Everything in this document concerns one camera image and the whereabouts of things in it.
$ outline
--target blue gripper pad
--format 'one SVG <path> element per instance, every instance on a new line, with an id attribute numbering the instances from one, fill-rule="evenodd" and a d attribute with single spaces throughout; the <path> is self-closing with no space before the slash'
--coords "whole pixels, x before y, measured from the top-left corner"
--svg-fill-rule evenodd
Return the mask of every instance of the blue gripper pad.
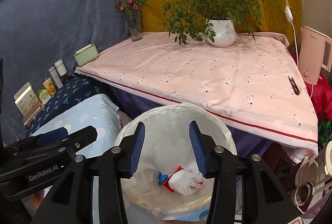
<path id="1" fill-rule="evenodd" d="M 189 125 L 189 137 L 191 145 L 194 150 L 198 170 L 205 177 L 208 173 L 208 167 L 206 164 L 206 155 L 201 143 L 201 132 L 198 128 L 198 125 L 195 121 L 192 121 Z"/>
<path id="2" fill-rule="evenodd" d="M 145 125 L 142 122 L 139 122 L 137 128 L 135 130 L 134 136 L 136 136 L 136 140 L 134 146 L 132 148 L 132 152 L 130 154 L 129 159 L 129 173 L 131 176 L 136 172 L 139 157 L 141 156 L 142 147 L 145 138 Z"/>
<path id="3" fill-rule="evenodd" d="M 39 140 L 37 141 L 38 146 L 46 146 L 52 143 L 57 142 L 60 139 L 63 139 L 68 136 L 68 130 L 64 127 L 52 130 L 45 134 L 40 135 Z"/>

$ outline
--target green cloth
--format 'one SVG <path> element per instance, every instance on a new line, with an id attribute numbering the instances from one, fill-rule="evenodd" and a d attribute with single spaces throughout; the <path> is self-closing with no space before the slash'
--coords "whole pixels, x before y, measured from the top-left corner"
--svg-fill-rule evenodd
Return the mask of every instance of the green cloth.
<path id="1" fill-rule="evenodd" d="M 318 145 L 321 147 L 324 143 L 332 141 L 332 125 L 331 122 L 327 123 L 318 121 Z"/>

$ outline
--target green box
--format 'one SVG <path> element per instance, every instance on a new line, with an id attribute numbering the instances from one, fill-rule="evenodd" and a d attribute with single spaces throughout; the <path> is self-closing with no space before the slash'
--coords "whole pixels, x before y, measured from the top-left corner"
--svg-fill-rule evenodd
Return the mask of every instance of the green box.
<path id="1" fill-rule="evenodd" d="M 95 44 L 89 44 L 74 54 L 74 58 L 79 66 L 84 66 L 93 59 L 97 59 L 97 57 L 98 52 Z"/>

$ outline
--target glass vase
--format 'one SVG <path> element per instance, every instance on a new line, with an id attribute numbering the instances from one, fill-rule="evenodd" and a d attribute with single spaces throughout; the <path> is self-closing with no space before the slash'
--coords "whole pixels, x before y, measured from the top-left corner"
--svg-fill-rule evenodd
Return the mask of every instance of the glass vase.
<path id="1" fill-rule="evenodd" d="M 137 24 L 137 10 L 132 10 L 128 15 L 126 15 L 126 20 L 129 25 L 130 34 L 132 36 L 132 41 L 138 41 L 143 38 Z"/>

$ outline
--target white trash bag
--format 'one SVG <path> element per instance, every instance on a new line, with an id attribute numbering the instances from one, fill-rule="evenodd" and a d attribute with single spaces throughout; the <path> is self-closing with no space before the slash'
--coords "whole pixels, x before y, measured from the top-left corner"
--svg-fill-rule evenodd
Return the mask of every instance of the white trash bag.
<path id="1" fill-rule="evenodd" d="M 115 146 L 123 137 L 134 134 L 138 122 L 145 124 L 145 140 L 137 171 L 131 179 L 121 179 L 122 192 L 129 200 L 146 208 L 159 219 L 179 216 L 206 208 L 210 203 L 214 179 L 207 179 L 195 193 L 183 195 L 158 184 L 158 174 L 170 175 L 177 167 L 190 167 L 196 160 L 189 138 L 189 124 L 196 121 L 203 134 L 216 145 L 233 154 L 236 148 L 231 133 L 215 115 L 190 103 L 154 108 L 127 124 L 119 133 Z"/>

